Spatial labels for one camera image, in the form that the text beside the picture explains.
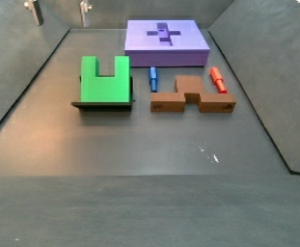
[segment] small white speck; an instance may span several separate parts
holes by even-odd
[[[217,158],[216,158],[216,155],[213,155],[213,159],[214,159],[216,163],[218,163]]]

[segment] green u-shaped block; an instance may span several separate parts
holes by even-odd
[[[130,107],[130,59],[114,57],[114,75],[98,74],[98,60],[94,56],[82,57],[80,102],[72,105],[84,107]]]

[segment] dark gray floor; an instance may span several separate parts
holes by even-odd
[[[45,5],[44,24],[36,26],[22,4],[0,1],[0,121],[69,29]]]
[[[5,246],[300,246],[300,178],[0,178]]]
[[[150,114],[146,69],[132,69],[130,113],[80,112],[80,61],[96,55],[102,73],[124,54],[125,30],[72,30],[0,127],[0,176],[286,174],[210,37],[206,68],[158,69],[160,90],[172,92],[177,74],[200,75],[216,92],[208,68],[218,66],[237,99],[232,114]]]
[[[237,0],[209,32],[289,170],[300,173],[300,4]]]

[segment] red peg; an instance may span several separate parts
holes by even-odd
[[[220,94],[226,94],[226,88],[225,88],[225,85],[224,85],[224,78],[220,75],[217,67],[212,67],[209,69],[209,76],[210,76],[213,84],[216,85],[217,92]]]

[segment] toy block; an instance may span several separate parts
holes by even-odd
[[[230,113],[234,105],[234,97],[229,94],[200,94],[198,111],[201,113]]]
[[[217,92],[220,94],[226,94],[226,89],[225,89],[225,85],[224,85],[224,78],[220,75],[217,67],[212,67],[209,69],[209,76],[210,76],[213,84],[216,85]]]
[[[176,75],[174,91],[185,95],[185,102],[197,104],[200,93],[205,92],[205,86],[200,76]]]
[[[114,57],[114,75],[98,74],[98,60],[82,57],[80,101],[72,102],[77,108],[129,107],[132,105],[130,59]]]
[[[132,67],[202,67],[208,52],[194,20],[128,21],[125,55]]]
[[[180,93],[152,93],[150,112],[182,112],[185,96]]]

